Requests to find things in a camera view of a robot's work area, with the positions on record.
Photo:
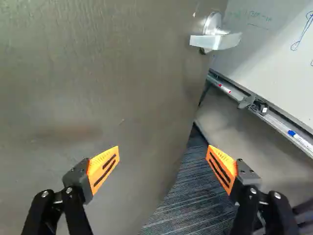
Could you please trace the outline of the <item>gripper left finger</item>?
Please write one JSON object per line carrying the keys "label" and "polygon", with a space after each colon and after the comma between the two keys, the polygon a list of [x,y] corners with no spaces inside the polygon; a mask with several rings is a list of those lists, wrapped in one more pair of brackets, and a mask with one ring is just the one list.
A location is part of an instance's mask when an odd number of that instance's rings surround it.
{"label": "gripper left finger", "polygon": [[93,199],[119,161],[118,146],[82,159],[62,177],[62,190],[46,189],[35,195],[22,234],[54,235],[64,214],[69,234],[91,235],[93,232],[84,205]]}

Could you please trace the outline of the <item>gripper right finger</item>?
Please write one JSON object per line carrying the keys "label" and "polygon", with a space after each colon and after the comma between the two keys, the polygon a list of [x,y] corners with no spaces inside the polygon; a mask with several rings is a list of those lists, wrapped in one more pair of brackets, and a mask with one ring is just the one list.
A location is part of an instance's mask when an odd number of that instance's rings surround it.
{"label": "gripper right finger", "polygon": [[298,235],[285,195],[260,190],[261,177],[243,159],[233,159],[209,145],[206,160],[230,200],[237,206],[228,235]]}

